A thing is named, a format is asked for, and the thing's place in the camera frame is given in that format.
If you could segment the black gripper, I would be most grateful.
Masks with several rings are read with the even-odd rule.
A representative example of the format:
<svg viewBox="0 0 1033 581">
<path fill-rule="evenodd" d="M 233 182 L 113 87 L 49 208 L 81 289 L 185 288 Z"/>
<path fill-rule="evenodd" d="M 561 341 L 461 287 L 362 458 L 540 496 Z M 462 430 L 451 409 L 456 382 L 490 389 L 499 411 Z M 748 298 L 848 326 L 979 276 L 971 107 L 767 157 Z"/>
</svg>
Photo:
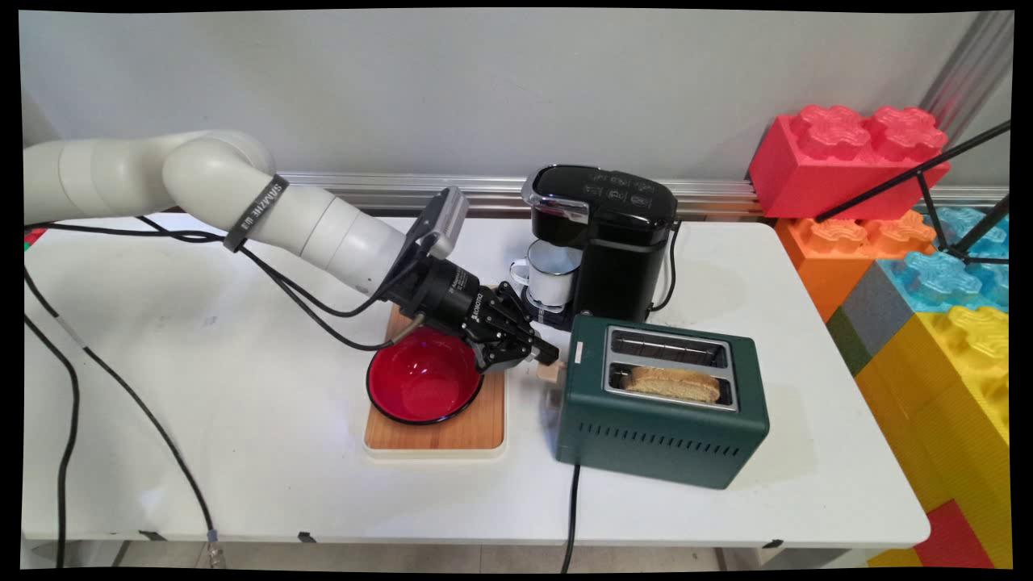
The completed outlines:
<svg viewBox="0 0 1033 581">
<path fill-rule="evenodd" d="M 424 326 L 476 342 L 479 370 L 506 370 L 524 361 L 550 365 L 558 360 L 558 347 L 532 327 L 531 315 L 508 282 L 484 286 L 451 261 L 416 261 L 405 279 L 404 316 L 422 316 Z"/>
</svg>

